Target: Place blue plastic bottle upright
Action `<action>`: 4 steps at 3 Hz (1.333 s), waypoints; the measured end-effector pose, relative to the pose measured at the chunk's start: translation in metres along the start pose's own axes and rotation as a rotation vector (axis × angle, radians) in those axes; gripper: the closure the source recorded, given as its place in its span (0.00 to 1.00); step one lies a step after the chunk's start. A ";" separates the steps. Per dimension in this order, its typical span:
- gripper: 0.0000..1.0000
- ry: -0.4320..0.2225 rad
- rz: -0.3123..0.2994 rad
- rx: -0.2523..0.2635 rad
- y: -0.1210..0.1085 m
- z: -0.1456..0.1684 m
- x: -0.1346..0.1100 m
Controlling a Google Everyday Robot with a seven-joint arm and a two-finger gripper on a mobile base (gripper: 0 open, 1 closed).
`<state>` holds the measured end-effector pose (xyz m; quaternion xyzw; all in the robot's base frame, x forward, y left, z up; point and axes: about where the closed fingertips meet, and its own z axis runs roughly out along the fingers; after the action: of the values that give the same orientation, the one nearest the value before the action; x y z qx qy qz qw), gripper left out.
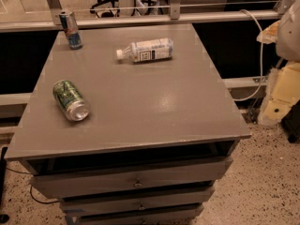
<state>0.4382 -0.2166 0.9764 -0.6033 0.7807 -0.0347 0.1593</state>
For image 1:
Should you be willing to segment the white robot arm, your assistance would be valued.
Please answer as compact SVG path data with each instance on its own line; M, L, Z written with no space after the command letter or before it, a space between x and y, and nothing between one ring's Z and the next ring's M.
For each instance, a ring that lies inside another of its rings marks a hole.
M281 19L264 29L257 40L276 44L277 55L286 60L283 68L272 68L258 123L279 123L300 100L300 0L295 0Z

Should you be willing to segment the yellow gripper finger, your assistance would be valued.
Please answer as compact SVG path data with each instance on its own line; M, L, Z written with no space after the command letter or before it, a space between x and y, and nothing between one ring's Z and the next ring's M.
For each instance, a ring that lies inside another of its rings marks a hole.
M300 100L300 64L289 61L281 69L272 68L268 76L266 95L258 115L258 123L274 126Z
M278 40L278 25L279 21L273 22L260 32L257 36L257 40L263 44L276 43Z

